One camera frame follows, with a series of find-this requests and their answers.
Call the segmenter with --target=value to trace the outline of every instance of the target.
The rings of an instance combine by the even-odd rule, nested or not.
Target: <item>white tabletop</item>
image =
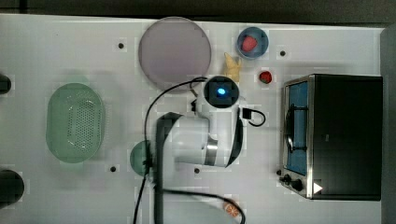
[[[154,20],[0,15],[0,72],[13,88],[0,95],[0,167],[19,172],[26,184],[21,202],[0,210],[0,223],[132,223],[141,177],[129,156],[143,139],[143,118],[160,92],[141,71],[140,37]],[[231,167],[180,164],[175,187],[230,196],[241,203],[247,223],[367,223],[381,221],[380,202],[308,201],[281,187],[280,91],[285,81],[313,73],[379,76],[382,29],[277,24],[197,22],[212,47],[208,74],[222,74],[224,52],[236,57],[237,35],[254,25],[269,36],[267,53],[243,61],[240,89],[265,112],[260,128],[247,126],[245,149]],[[119,43],[125,45],[118,49]],[[285,57],[279,52],[286,51]],[[260,83],[269,70],[274,80]],[[105,140],[81,165],[61,164],[48,150],[47,105],[63,84],[85,77],[106,105]],[[150,126],[167,112],[186,114],[189,92],[167,95],[154,108]],[[109,172],[115,165],[116,173]],[[149,211],[149,188],[143,217]]]

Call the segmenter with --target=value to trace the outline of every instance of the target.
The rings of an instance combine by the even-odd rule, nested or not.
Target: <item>green plastic basket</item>
[[[105,134],[105,107],[96,92],[86,85],[70,83],[49,100],[47,145],[52,154],[67,163],[92,157]]]

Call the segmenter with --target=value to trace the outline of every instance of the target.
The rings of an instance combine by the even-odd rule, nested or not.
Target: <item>round plate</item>
[[[159,89],[206,74],[211,48],[205,32],[193,21],[168,17],[152,24],[139,45],[139,62]]]

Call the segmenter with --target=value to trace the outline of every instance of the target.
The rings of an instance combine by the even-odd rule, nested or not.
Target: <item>oven knob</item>
[[[291,177],[289,175],[284,175],[283,177],[280,177],[279,180],[281,182],[284,182],[285,185],[289,185],[291,181]]]
[[[303,189],[303,182],[300,179],[296,179],[290,182],[291,187],[297,191],[301,191]]]

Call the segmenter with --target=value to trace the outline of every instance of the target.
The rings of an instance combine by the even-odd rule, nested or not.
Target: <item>black cable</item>
[[[221,197],[216,194],[208,194],[208,193],[201,193],[201,192],[193,192],[193,191],[184,191],[184,190],[174,190],[174,189],[163,189],[163,192],[170,193],[170,194],[180,194],[180,195],[196,195],[196,196],[202,196],[202,197],[208,197],[208,198],[216,198],[223,200],[226,203],[232,204],[241,214],[241,224],[245,224],[246,222],[246,216],[244,211],[239,207],[238,204],[236,204],[233,200]]]
[[[199,80],[199,79],[203,79],[203,80],[207,80],[207,77],[196,77],[193,80]],[[192,92],[192,94],[197,97],[198,93],[192,88],[192,83],[190,83],[190,91]]]
[[[149,174],[149,168],[152,166],[152,159],[151,159],[151,153],[149,151],[149,142],[148,142],[148,135],[147,135],[147,126],[148,126],[148,120],[149,120],[149,112],[151,111],[151,108],[155,105],[155,103],[166,93],[168,93],[169,91],[172,91],[176,88],[179,88],[181,86],[187,85],[187,84],[191,84],[194,82],[204,82],[206,81],[206,77],[196,77],[195,79],[191,80],[191,81],[187,81],[187,82],[182,82],[174,87],[171,87],[165,91],[163,91],[159,96],[157,96],[157,98],[155,98],[155,100],[151,103],[151,105],[148,107],[148,112],[146,113],[146,117],[145,117],[145,126],[144,126],[144,135],[145,135],[145,147],[146,147],[146,160],[144,161],[145,164],[145,174],[143,176],[143,181],[142,181],[142,186],[140,187],[139,190],[139,195],[137,197],[137,202],[136,202],[136,207],[134,208],[134,224],[136,224],[137,221],[137,213],[139,211],[139,204],[140,201],[142,199],[142,194],[143,194],[143,188],[145,187],[146,184],[146,180],[147,180],[147,175]]]
[[[137,213],[139,212],[139,204],[142,199],[142,194],[143,194],[143,189],[145,187],[145,184],[146,184],[146,176],[143,177],[142,186],[140,187],[139,196],[137,197],[136,207],[134,208],[134,224],[137,221]]]
[[[265,115],[264,115],[261,111],[255,110],[255,109],[249,109],[249,110],[250,110],[251,112],[255,112],[255,113],[258,113],[258,114],[262,115],[262,122],[259,123],[259,124],[255,124],[255,123],[249,121],[248,123],[249,123],[251,126],[253,126],[253,127],[260,127],[260,126],[262,126],[262,125],[265,123],[265,121],[267,121],[267,118],[265,117]]]

